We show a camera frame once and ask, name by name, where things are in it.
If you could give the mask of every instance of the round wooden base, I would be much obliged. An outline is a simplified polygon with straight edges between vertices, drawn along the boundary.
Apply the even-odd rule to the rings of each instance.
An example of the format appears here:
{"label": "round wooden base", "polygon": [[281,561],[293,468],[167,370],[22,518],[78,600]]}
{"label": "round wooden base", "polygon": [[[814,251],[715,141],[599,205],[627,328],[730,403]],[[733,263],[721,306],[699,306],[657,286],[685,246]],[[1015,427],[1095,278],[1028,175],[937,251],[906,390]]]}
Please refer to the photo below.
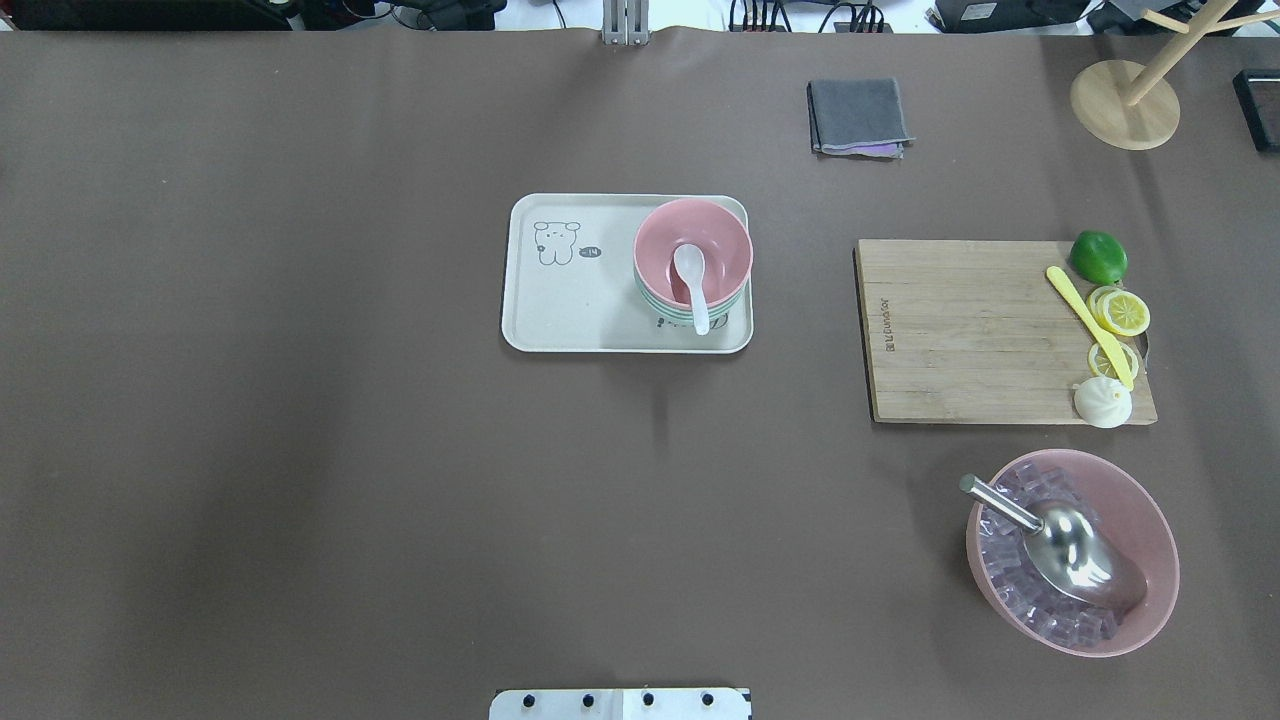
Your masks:
{"label": "round wooden base", "polygon": [[1103,60],[1075,76],[1071,109],[1102,142],[1125,150],[1151,150],[1164,145],[1178,129],[1181,115],[1178,95],[1164,78],[1137,104],[1125,106],[1120,100],[1142,70],[1139,63]]}

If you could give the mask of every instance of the wooden stand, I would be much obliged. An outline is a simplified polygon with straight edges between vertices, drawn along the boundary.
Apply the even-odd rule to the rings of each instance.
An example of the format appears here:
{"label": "wooden stand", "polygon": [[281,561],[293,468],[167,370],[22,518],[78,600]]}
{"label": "wooden stand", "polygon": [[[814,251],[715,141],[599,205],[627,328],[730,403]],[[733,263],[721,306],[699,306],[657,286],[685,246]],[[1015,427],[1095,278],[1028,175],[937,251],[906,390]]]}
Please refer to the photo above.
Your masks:
{"label": "wooden stand", "polygon": [[1164,145],[1174,136],[1181,117],[1178,95],[1165,81],[1165,74],[1174,64],[1211,32],[1280,18],[1280,10],[1272,10],[1219,22],[1234,4],[1235,0],[1210,0],[1187,23],[1153,10],[1143,10],[1143,19],[1178,35],[1149,65],[1103,60],[1075,76],[1075,82],[1071,83],[1071,109],[1075,110],[1075,117],[1098,140],[1116,147],[1151,150]]}

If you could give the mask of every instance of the small pink bowl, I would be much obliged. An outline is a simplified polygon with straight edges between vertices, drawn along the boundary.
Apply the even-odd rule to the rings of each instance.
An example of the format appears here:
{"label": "small pink bowl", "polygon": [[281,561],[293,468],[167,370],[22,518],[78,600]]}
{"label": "small pink bowl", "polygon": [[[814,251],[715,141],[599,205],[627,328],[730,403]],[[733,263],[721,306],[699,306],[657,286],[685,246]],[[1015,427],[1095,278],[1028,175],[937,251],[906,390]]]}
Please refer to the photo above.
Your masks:
{"label": "small pink bowl", "polygon": [[707,258],[703,290],[716,306],[742,290],[751,277],[751,237],[724,208],[700,197],[682,197],[658,206],[636,231],[632,258],[636,275],[662,302],[689,310],[689,288],[676,275],[676,247],[694,243]]}
{"label": "small pink bowl", "polygon": [[1115,637],[1101,641],[1093,647],[1065,648],[1039,637],[1034,630],[1023,625],[996,597],[996,588],[991,584],[991,578],[987,577],[983,568],[978,543],[978,519],[982,515],[982,505],[974,503],[973,511],[969,512],[966,546],[969,569],[973,570],[973,577],[978,582],[982,594],[1010,625],[1018,628],[1024,635],[1060,652],[1080,657],[1114,657],[1147,644],[1172,615],[1180,582],[1174,533],[1169,529],[1169,523],[1165,521],[1165,515],[1156,506],[1156,501],[1129,473],[1079,450],[1030,452],[1005,465],[996,474],[996,478],[1002,478],[1015,465],[1028,460],[1034,461],[1042,470],[1061,468],[1071,477],[1075,491],[1098,512],[1101,519],[1098,529],[1115,543],[1120,552],[1133,559],[1146,573],[1147,597],[1140,605],[1125,614],[1124,623]]}

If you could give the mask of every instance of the ice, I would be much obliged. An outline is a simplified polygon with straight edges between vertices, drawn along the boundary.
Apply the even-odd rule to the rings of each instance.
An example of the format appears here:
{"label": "ice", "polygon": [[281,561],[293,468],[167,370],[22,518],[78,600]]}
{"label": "ice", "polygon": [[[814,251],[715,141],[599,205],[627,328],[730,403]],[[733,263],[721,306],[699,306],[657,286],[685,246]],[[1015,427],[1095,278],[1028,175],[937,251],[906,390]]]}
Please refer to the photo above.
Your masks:
{"label": "ice", "polygon": [[[1070,502],[1091,523],[1098,523],[1097,512],[1060,468],[1020,462],[997,478],[996,489],[1024,507],[1042,500]],[[982,509],[978,520],[978,546],[996,597],[1039,637],[1068,648],[1093,647],[1115,637],[1123,615],[1068,597],[1048,584],[1027,556],[1018,527],[989,507]]]}

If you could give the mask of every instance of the lemon slice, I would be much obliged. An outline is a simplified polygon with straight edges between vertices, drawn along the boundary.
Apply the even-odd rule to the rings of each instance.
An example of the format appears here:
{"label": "lemon slice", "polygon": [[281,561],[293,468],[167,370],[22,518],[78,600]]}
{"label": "lemon slice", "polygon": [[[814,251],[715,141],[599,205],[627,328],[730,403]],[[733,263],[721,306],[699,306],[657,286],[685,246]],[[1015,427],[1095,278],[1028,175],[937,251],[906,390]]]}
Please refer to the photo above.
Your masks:
{"label": "lemon slice", "polygon": [[1093,288],[1093,292],[1089,293],[1089,299],[1085,300],[1084,302],[1085,305],[1089,306],[1089,313],[1093,314],[1094,319],[1098,316],[1098,301],[1102,300],[1105,296],[1116,292],[1119,290],[1124,288],[1116,287],[1114,284],[1103,284]]}
{"label": "lemon slice", "polygon": [[1137,295],[1117,290],[1098,297],[1098,324],[1124,337],[1142,334],[1151,325],[1151,310]]}
{"label": "lemon slice", "polygon": [[[1140,365],[1140,360],[1138,359],[1138,351],[1135,351],[1134,348],[1129,347],[1123,342],[1120,343],[1120,347],[1124,348],[1124,356],[1126,360],[1129,360],[1129,370],[1133,373],[1133,377],[1137,378],[1138,368]],[[1102,346],[1096,342],[1093,343],[1093,347],[1089,348],[1089,370],[1094,375],[1100,375],[1103,378],[1115,378],[1117,380],[1120,379],[1116,375],[1116,369],[1111,365],[1111,360],[1107,360],[1107,354],[1102,352]]]}

